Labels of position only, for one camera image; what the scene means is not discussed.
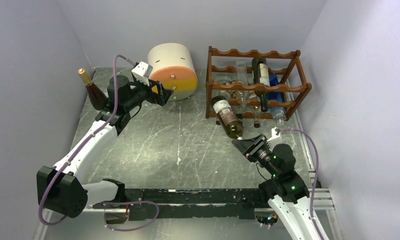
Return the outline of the dark green labelled wine bottle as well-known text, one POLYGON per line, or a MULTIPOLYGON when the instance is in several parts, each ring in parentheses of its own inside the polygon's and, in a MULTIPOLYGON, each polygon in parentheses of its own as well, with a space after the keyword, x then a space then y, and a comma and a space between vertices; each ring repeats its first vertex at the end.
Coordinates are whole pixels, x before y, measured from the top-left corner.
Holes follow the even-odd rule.
POLYGON ((229 101, 224 96, 217 95, 212 98, 211 103, 226 135, 231 139, 242 137, 244 133, 243 124, 240 122, 229 101))

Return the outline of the dark gold-capped wine bottle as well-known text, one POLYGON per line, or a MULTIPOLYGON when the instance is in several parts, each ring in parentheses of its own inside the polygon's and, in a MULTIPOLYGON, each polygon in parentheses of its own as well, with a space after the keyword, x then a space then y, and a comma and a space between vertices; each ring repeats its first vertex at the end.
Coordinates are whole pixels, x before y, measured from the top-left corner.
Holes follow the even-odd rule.
POLYGON ((101 111, 107 104, 107 97, 103 91, 93 82, 84 68, 78 70, 78 75, 85 84, 87 96, 95 110, 101 111))

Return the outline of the dark wine bottle white label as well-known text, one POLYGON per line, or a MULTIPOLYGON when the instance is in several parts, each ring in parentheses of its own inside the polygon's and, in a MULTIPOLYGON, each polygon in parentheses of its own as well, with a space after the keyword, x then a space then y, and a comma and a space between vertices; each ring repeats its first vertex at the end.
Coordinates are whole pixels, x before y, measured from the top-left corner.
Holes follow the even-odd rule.
MULTIPOLYGON (((255 57, 251 60, 252 76, 254 84, 263 84, 264 86, 270 86, 269 71, 267 66, 267 60, 265 58, 255 57)), ((254 91, 255 95, 260 100, 260 109, 262 113, 268 111, 268 92, 267 91, 254 91)))

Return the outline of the clear glass bottle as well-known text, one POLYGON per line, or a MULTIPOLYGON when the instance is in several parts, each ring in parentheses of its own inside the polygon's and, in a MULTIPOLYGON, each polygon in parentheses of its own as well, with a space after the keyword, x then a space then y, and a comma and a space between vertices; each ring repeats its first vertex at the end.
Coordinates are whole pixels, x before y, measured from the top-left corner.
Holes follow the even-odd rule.
MULTIPOLYGON (((248 74, 247 74, 247 64, 245 60, 237 60, 235 62, 236 69, 236 82, 241 83, 244 86, 248 86, 248 74)), ((248 90, 236 90, 236 99, 240 102, 237 109, 237 115, 239 117, 243 116, 243 113, 247 109, 247 101, 250 99, 251 92, 248 90)))

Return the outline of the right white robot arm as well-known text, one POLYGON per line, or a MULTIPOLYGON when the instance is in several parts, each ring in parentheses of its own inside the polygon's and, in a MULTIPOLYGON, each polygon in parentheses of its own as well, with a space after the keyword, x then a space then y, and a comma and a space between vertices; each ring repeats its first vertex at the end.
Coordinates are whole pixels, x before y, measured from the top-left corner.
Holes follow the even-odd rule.
POLYGON ((264 135, 234 139, 232 144, 252 163, 260 164, 271 177, 259 184, 258 202, 271 207, 294 240, 327 240, 329 237, 315 217, 314 192, 295 171, 296 158, 285 143, 274 147, 264 135))

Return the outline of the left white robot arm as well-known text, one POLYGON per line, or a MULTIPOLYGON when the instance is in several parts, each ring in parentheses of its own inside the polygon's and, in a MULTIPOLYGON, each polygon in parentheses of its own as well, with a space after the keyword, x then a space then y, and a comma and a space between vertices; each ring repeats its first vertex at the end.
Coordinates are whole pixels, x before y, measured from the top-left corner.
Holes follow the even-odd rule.
POLYGON ((81 181, 101 151, 133 118, 131 110, 140 108, 144 101, 164 106, 174 93, 160 81, 143 82, 125 75, 111 78, 106 90, 106 105, 85 136, 54 166, 43 166, 36 174, 38 218, 45 225, 49 222, 43 218, 44 209, 75 218, 90 205, 102 203, 120 208, 126 203, 125 185, 120 181, 104 178, 85 185, 81 181))

